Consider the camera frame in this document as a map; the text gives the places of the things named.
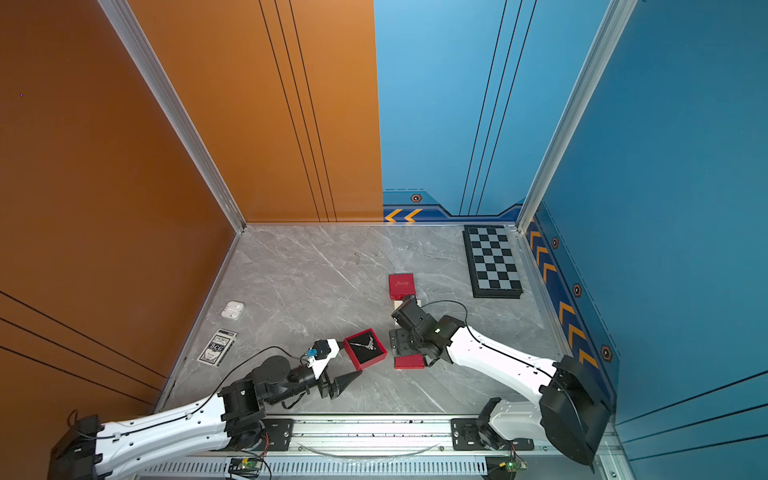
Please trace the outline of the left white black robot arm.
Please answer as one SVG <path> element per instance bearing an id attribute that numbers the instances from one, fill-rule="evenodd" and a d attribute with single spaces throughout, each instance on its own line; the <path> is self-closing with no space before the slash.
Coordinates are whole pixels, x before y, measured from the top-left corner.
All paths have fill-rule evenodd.
<path id="1" fill-rule="evenodd" d="M 335 379 L 287 358 L 267 358 L 243 378 L 212 395 L 154 415 L 103 423 L 76 421 L 52 448 L 49 479 L 118 479 L 168 460 L 206 451 L 266 445 L 266 408 L 316 388 L 335 399 L 361 373 Z"/>

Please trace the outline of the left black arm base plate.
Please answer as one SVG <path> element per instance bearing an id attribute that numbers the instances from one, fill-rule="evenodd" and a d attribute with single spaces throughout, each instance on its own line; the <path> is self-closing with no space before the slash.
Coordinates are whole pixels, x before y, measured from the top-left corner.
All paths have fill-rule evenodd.
<path id="1" fill-rule="evenodd" d="M 290 448 L 295 420 L 288 417 L 266 418 L 261 422 L 259 434 L 246 441 L 243 451 L 287 452 Z"/>

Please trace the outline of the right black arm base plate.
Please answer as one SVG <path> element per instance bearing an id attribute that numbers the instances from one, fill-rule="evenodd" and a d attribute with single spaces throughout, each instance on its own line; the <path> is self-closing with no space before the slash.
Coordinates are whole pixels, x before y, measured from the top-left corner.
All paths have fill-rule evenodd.
<path id="1" fill-rule="evenodd" d="M 453 418 L 449 421 L 455 451 L 489 450 L 533 451 L 535 444 L 529 438 L 505 440 L 489 427 L 479 427 L 475 418 Z"/>

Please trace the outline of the red jewelry box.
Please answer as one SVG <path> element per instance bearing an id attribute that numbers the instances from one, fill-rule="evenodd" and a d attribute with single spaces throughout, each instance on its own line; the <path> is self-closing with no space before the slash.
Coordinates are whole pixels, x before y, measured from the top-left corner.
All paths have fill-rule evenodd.
<path id="1" fill-rule="evenodd" d="M 426 368 L 423 355 L 414 354 L 394 358 L 394 368 L 396 370 L 421 370 Z"/>

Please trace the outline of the red jewelry box lid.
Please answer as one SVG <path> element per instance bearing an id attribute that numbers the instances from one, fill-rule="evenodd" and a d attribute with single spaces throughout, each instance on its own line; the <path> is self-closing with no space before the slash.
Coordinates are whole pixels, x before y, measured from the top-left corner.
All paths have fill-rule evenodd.
<path id="1" fill-rule="evenodd" d="M 412 273 L 390 274 L 388 277 L 389 296 L 394 301 L 402 301 L 406 297 L 415 296 L 415 279 Z"/>

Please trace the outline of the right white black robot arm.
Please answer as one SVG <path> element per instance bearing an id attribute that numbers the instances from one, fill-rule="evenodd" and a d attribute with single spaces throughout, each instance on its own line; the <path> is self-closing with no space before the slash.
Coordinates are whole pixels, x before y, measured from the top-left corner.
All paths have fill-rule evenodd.
<path id="1" fill-rule="evenodd" d="M 480 447 L 507 449 L 518 439 L 546 440 L 565 457 L 593 464 L 613 414 L 608 397 L 587 367 L 571 356 L 555 361 L 535 357 L 494 341 L 460 320 L 436 321 L 423 315 L 389 332 L 396 357 L 417 355 L 427 367 L 444 360 L 479 372 L 521 395 L 525 401 L 493 397 L 471 431 Z"/>

